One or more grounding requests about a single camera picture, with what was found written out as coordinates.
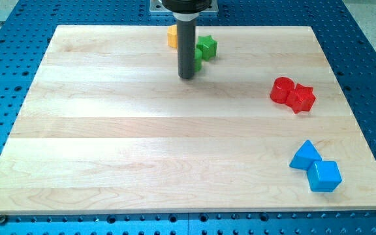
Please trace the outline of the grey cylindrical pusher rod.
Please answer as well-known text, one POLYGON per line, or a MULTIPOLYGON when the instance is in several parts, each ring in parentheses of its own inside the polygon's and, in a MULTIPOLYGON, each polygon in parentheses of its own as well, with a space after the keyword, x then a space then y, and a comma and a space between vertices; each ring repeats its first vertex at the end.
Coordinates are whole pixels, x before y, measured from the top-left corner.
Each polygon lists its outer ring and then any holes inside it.
POLYGON ((195 74, 195 37, 198 13, 173 13, 177 23, 178 76, 190 80, 195 74))

